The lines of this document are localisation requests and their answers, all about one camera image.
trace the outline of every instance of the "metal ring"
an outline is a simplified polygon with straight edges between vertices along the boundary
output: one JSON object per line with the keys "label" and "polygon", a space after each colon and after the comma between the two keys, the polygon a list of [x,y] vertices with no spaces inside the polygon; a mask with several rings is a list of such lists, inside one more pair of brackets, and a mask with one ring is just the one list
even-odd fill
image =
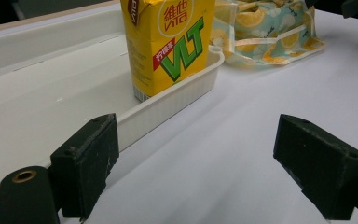
{"label": "metal ring", "polygon": [[21,173],[16,174],[13,179],[11,179],[14,183],[20,184],[26,182],[30,179],[33,179],[36,176],[36,171],[28,170],[22,171]]}

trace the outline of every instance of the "lemon tea carton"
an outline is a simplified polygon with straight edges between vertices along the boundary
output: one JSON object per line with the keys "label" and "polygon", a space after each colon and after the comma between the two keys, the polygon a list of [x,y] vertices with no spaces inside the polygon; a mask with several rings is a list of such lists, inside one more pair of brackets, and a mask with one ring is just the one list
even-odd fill
{"label": "lemon tea carton", "polygon": [[139,100],[205,67],[214,0],[121,0],[121,8]]}

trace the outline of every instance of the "plastic bag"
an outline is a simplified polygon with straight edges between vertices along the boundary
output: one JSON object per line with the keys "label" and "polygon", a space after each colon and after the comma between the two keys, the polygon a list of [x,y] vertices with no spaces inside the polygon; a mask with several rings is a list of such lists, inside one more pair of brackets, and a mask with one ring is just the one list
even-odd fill
{"label": "plastic bag", "polygon": [[324,48],[304,0],[216,0],[211,45],[236,66],[285,65]]}

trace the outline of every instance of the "white table surface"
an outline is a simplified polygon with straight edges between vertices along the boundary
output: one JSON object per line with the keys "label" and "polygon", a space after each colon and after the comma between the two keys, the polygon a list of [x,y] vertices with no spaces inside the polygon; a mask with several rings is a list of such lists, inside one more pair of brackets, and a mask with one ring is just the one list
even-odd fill
{"label": "white table surface", "polygon": [[272,158],[280,114],[358,149],[358,20],[317,11],[316,30],[325,50],[299,62],[222,65],[212,91],[120,154],[87,223],[328,223]]}

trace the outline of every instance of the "plastic tray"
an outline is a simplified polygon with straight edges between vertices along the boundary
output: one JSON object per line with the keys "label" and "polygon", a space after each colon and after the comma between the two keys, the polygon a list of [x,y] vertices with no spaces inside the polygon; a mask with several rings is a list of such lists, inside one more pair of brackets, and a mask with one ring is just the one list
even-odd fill
{"label": "plastic tray", "polygon": [[140,103],[121,12],[93,10],[0,31],[0,181],[49,155],[88,120],[117,114],[120,151],[213,88],[223,54]]}

